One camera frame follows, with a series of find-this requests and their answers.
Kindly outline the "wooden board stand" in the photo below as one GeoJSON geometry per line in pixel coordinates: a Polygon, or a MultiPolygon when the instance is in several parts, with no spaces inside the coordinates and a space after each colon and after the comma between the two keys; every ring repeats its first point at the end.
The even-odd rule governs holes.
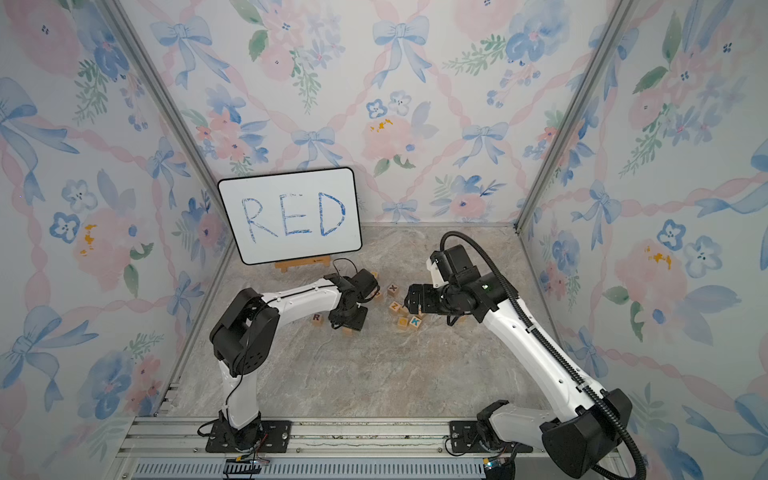
{"type": "Polygon", "coordinates": [[[274,267],[280,270],[282,273],[287,273],[291,268],[313,266],[313,265],[322,265],[325,267],[329,267],[330,264],[331,264],[331,256],[323,255],[323,256],[314,256],[314,257],[279,261],[274,263],[274,267]]]}

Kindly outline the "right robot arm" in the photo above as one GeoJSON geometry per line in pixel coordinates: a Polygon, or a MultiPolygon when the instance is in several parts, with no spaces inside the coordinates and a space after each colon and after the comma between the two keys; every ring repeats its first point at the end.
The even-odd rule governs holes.
{"type": "Polygon", "coordinates": [[[477,435],[489,451],[525,445],[545,451],[572,478],[593,470],[613,479],[615,473],[600,462],[625,445],[635,478],[646,477],[643,455],[627,429],[632,410],[627,395],[619,389],[605,390],[568,358],[505,278],[488,274],[463,286],[412,284],[405,306],[411,313],[444,315],[450,323],[474,316],[515,355],[544,393],[546,410],[497,401],[478,414],[477,435]]]}

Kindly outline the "left aluminium corner post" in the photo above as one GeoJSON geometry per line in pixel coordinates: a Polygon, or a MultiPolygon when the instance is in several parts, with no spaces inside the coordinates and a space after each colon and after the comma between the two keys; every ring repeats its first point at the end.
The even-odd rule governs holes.
{"type": "Polygon", "coordinates": [[[181,149],[187,156],[191,167],[208,191],[218,214],[225,216],[225,209],[220,193],[214,182],[211,169],[203,159],[192,133],[184,122],[181,111],[173,100],[168,88],[161,79],[160,72],[152,61],[147,49],[140,40],[120,1],[96,1],[96,5],[104,15],[106,22],[113,30],[121,46],[125,49],[129,60],[135,65],[142,80],[145,82],[162,119],[168,126],[181,149]]]}

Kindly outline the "aluminium corner post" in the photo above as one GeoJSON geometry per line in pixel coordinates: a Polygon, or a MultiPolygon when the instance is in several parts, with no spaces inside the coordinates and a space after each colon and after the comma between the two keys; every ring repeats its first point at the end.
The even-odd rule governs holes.
{"type": "Polygon", "coordinates": [[[129,60],[135,65],[142,80],[145,82],[162,119],[168,126],[181,149],[187,156],[191,167],[208,191],[218,214],[225,216],[225,209],[220,193],[214,182],[211,169],[203,159],[192,133],[184,122],[181,111],[173,100],[168,88],[161,79],[160,72],[152,61],[147,49],[140,40],[120,1],[96,1],[96,5],[104,15],[106,22],[113,30],[121,46],[125,49],[129,60]]]}
{"type": "Polygon", "coordinates": [[[552,147],[544,157],[543,163],[541,164],[537,175],[534,177],[531,190],[526,197],[526,202],[514,224],[515,233],[517,235],[519,235],[532,220],[538,199],[543,193],[550,176],[556,169],[559,162],[559,156],[563,152],[566,143],[576,131],[581,116],[586,110],[591,95],[595,90],[595,85],[600,79],[602,72],[605,70],[609,58],[613,55],[620,42],[620,37],[623,35],[628,18],[631,16],[635,7],[636,1],[618,1],[611,15],[608,17],[608,22],[600,37],[600,42],[584,71],[583,79],[575,90],[568,108],[565,110],[561,129],[555,136],[552,147]]]}

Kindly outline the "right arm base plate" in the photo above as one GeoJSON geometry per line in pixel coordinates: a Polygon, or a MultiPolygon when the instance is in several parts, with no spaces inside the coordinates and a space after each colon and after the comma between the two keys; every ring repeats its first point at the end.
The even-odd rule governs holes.
{"type": "Polygon", "coordinates": [[[503,455],[511,453],[532,453],[531,446],[520,443],[493,443],[483,440],[476,421],[451,420],[448,434],[444,438],[444,449],[449,455],[463,456],[469,453],[503,455]]]}

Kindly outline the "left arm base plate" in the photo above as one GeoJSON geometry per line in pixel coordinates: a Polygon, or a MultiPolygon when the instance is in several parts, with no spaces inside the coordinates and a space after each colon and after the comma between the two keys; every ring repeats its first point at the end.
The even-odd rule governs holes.
{"type": "Polygon", "coordinates": [[[291,436],[289,420],[256,420],[240,430],[226,420],[216,420],[205,446],[206,453],[286,453],[291,436]]]}

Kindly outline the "right aluminium corner post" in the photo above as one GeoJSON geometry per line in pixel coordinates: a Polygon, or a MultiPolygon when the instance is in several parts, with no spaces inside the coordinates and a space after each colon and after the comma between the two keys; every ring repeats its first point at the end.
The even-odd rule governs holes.
{"type": "Polygon", "coordinates": [[[543,193],[550,176],[556,169],[559,162],[559,156],[563,152],[566,143],[576,131],[581,116],[586,110],[591,95],[595,90],[595,85],[600,79],[602,72],[605,70],[609,58],[613,55],[620,42],[620,37],[623,35],[628,18],[631,16],[635,7],[636,1],[618,1],[611,15],[608,17],[608,22],[600,37],[600,42],[584,71],[583,79],[575,90],[568,108],[565,110],[561,129],[555,136],[552,147],[544,157],[543,163],[541,164],[537,175],[534,177],[531,190],[526,197],[526,202],[514,224],[515,233],[517,235],[519,235],[532,220],[538,199],[543,193]]]}

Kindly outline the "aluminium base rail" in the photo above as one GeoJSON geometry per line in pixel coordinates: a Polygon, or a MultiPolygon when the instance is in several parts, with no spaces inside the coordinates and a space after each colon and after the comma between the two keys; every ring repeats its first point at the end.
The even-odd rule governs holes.
{"type": "Polygon", "coordinates": [[[486,452],[469,422],[441,418],[268,420],[261,448],[215,450],[201,417],[137,418],[108,479],[562,479],[542,450],[486,452]]]}

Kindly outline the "white dry-erase board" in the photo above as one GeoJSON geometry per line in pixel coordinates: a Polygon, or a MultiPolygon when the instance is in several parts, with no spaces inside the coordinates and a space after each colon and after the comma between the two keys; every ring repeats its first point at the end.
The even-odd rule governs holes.
{"type": "Polygon", "coordinates": [[[217,187],[246,265],[350,253],[363,246],[349,167],[223,179],[217,187]]]}

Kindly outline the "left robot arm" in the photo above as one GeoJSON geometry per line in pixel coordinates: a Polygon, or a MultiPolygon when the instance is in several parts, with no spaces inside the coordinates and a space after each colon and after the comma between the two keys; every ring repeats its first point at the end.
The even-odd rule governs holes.
{"type": "Polygon", "coordinates": [[[334,329],[360,331],[368,312],[365,304],[379,292],[376,277],[365,269],[353,276],[328,274],[278,292],[258,293],[250,287],[238,292],[209,335],[223,377],[224,424],[240,433],[260,423],[256,371],[280,328],[325,314],[334,329]]]}

